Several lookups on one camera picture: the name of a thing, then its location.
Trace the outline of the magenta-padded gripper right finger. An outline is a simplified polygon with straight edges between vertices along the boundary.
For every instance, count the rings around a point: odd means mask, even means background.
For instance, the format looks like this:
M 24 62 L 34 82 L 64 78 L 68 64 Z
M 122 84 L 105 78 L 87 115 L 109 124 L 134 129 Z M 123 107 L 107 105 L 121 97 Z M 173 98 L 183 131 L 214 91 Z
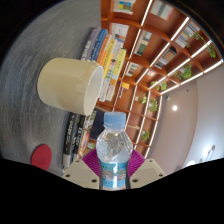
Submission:
M 128 162 L 128 181 L 130 189 L 143 187 L 165 176 L 165 172 L 154 159 L 145 159 L 138 151 L 133 151 Z

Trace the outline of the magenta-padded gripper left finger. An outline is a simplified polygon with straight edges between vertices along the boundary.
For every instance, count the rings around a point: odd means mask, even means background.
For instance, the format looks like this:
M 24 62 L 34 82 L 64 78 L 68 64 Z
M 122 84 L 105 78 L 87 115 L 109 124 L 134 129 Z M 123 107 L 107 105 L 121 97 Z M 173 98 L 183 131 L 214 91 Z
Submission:
M 62 176 L 83 188 L 98 189 L 100 185 L 100 162 L 96 150 L 91 150 L 82 159 L 75 159 Z

